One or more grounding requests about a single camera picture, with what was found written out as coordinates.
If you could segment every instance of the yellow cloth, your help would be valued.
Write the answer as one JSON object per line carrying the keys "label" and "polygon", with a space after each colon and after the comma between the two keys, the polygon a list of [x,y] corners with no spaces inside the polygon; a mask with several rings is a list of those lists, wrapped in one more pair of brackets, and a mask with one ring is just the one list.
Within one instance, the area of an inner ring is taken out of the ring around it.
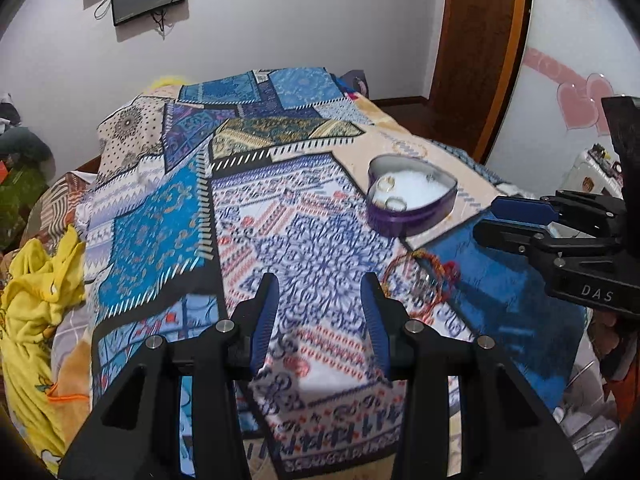
{"label": "yellow cloth", "polygon": [[31,449],[51,472],[65,441],[46,392],[52,386],[50,343],[65,311],[84,300],[84,243],[69,226],[50,258],[39,240],[29,240],[9,268],[12,280],[0,304],[0,351],[9,406]]}
{"label": "yellow cloth", "polygon": [[163,86],[183,86],[190,84],[185,78],[175,75],[167,75],[162,76],[156,79],[151,83],[149,88],[146,89],[146,92],[152,92],[153,90],[158,90]]}

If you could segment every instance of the patchwork bedspread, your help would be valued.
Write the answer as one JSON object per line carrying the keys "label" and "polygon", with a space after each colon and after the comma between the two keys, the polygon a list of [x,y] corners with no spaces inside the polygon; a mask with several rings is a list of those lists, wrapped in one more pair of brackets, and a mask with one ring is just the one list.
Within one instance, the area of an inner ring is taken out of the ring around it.
{"label": "patchwork bedspread", "polygon": [[[320,68],[164,87],[116,111],[98,134],[85,256],[94,403],[149,335],[197,336],[273,272],[281,298],[268,357],[236,392],[254,478],[376,460],[361,473],[388,477],[405,385],[389,384],[374,366],[360,278],[381,276],[407,246],[463,224],[498,190],[464,154],[409,135]],[[372,231],[367,168],[383,153],[426,158],[454,174],[460,187],[451,215],[411,240]],[[409,313],[422,307],[411,293],[414,272],[402,268],[390,283]],[[450,337],[477,334],[447,304],[427,322]],[[527,372],[523,355],[518,364]],[[572,363],[548,378],[562,379]],[[460,466],[458,400],[452,378],[452,472]],[[182,471],[193,474],[189,378],[181,405]]]}

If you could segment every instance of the green cloth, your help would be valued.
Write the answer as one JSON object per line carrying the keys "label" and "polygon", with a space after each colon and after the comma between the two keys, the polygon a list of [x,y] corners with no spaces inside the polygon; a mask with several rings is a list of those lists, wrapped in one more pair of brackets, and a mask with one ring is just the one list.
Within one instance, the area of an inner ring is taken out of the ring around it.
{"label": "green cloth", "polygon": [[0,184],[0,251],[17,240],[26,225],[29,211],[47,190],[38,168],[14,168]]}

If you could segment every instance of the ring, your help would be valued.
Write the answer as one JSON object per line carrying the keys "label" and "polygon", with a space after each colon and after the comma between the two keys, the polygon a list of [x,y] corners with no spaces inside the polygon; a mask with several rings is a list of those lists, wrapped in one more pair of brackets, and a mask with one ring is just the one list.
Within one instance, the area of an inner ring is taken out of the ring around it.
{"label": "ring", "polygon": [[390,196],[386,199],[385,209],[391,209],[391,211],[406,211],[406,202],[398,196]]}
{"label": "ring", "polygon": [[391,191],[395,185],[396,180],[390,175],[379,178],[378,182],[376,183],[376,187],[384,193],[388,193],[389,191]]}

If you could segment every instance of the wall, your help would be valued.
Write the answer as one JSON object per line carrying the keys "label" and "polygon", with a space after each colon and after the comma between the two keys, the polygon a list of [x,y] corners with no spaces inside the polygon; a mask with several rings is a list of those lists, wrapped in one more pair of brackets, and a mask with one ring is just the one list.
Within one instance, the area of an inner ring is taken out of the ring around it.
{"label": "wall", "polygon": [[549,194],[594,142],[613,153],[597,110],[604,80],[613,94],[640,95],[640,48],[611,1],[534,0],[525,59],[487,166]]}
{"label": "wall", "polygon": [[0,39],[0,89],[51,147],[56,175],[96,156],[98,123],[158,76],[361,68],[373,98],[411,96],[433,45],[434,0],[188,0],[164,39],[148,17],[96,21],[99,1],[26,0]]}
{"label": "wall", "polygon": [[442,32],[442,18],[444,16],[445,0],[430,0],[429,7],[433,12],[428,16],[428,30],[430,28],[430,41],[427,49],[427,66],[424,71],[424,85],[422,86],[422,95],[429,98],[431,94],[431,83],[433,82],[433,73],[436,69],[436,61],[438,60],[438,47],[440,46],[440,33]]}

